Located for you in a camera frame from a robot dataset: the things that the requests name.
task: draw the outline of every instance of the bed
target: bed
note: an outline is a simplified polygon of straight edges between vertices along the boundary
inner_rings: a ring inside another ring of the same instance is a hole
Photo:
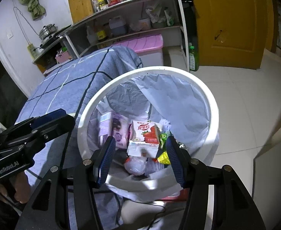
[[[32,191],[50,167],[74,167],[82,161],[77,146],[77,127],[85,106],[106,83],[141,67],[141,59],[133,50],[114,46],[98,50],[55,69],[38,85],[22,108],[17,123],[62,108],[67,114],[74,116],[76,126],[72,132],[48,142],[46,147],[35,155],[34,166],[25,171]],[[109,208],[108,212],[105,212],[105,202]],[[96,203],[98,209],[101,209],[99,213],[104,228],[114,228],[115,223],[118,224],[119,198],[113,193],[101,193],[97,194]]]

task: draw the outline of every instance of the pink storage box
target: pink storage box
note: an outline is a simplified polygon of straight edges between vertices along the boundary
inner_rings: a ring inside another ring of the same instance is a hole
[[[135,39],[121,41],[113,46],[124,46],[131,48],[140,56],[144,67],[163,66],[163,37],[162,35],[151,35]]]

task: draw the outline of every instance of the purple box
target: purple box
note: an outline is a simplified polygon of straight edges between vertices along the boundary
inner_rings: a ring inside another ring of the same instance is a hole
[[[108,136],[116,140],[116,147],[127,148],[128,118],[114,111],[101,115],[99,120],[99,145],[102,147]]]

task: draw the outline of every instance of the white wall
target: white wall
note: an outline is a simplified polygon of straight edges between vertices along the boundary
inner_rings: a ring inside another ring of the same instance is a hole
[[[30,96],[37,85],[43,80],[43,75],[27,50],[27,41],[17,23],[13,7],[18,7],[28,19],[37,33],[47,24],[56,24],[58,28],[72,24],[68,0],[39,0],[46,9],[46,15],[39,20],[33,21],[27,7],[18,0],[2,0],[0,3],[0,60],[18,87]],[[41,43],[40,38],[33,32],[27,22],[17,12],[17,16],[29,41],[35,47]],[[7,38],[7,31],[11,30],[13,37]]]

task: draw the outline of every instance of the human hand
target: human hand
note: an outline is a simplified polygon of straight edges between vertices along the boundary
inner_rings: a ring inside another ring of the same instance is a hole
[[[16,190],[14,198],[22,204],[27,203],[30,199],[31,188],[29,185],[28,177],[26,176],[24,171],[16,175],[15,181],[12,185]],[[4,196],[7,196],[8,194],[7,190],[2,184],[0,184],[0,193]],[[8,203],[1,195],[0,200]]]

